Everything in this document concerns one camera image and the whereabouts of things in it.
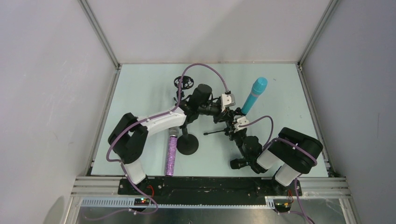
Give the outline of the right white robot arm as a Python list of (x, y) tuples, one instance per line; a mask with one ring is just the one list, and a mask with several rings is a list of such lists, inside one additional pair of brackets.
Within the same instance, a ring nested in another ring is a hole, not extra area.
[(226, 135), (234, 141), (242, 157), (230, 161), (231, 169), (249, 166), (255, 173), (265, 173), (276, 163), (282, 166), (273, 179), (281, 186), (288, 187), (302, 174), (308, 174), (317, 165), (322, 153), (322, 143), (306, 134), (284, 127), (276, 138), (265, 145), (258, 137), (248, 136), (246, 129), (238, 130), (228, 126)]

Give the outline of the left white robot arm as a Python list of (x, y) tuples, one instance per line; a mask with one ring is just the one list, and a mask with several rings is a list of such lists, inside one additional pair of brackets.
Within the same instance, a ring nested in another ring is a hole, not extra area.
[(140, 156), (148, 137), (174, 127), (192, 123), (199, 115), (219, 117), (235, 104), (231, 92), (222, 94), (216, 102), (211, 98), (212, 89), (200, 84), (193, 93), (176, 103), (175, 107), (149, 117), (136, 117), (126, 113), (108, 137), (110, 151), (114, 151), (117, 162), (133, 184), (146, 178)]

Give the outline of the light blue microphone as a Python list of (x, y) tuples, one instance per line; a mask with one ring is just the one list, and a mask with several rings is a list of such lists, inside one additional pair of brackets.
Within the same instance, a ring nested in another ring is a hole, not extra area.
[(264, 93), (268, 85), (268, 81), (264, 77), (259, 77), (252, 85), (251, 92), (249, 93), (243, 107), (241, 108), (242, 114), (247, 115), (259, 96)]

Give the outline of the clip tripod mic stand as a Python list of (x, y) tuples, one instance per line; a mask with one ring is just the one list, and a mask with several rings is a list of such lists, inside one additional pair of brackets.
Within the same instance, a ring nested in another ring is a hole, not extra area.
[(209, 135), (213, 133), (224, 132), (226, 136), (229, 137), (230, 140), (234, 140), (237, 138), (245, 138), (247, 136), (246, 129), (237, 129), (235, 125), (238, 124), (237, 119), (245, 118), (246, 115), (242, 113), (241, 109), (237, 107), (235, 110), (225, 109), (225, 111), (221, 112), (219, 115), (213, 117), (213, 121), (215, 124), (217, 123), (225, 123), (226, 127), (223, 130), (206, 132), (203, 135)]

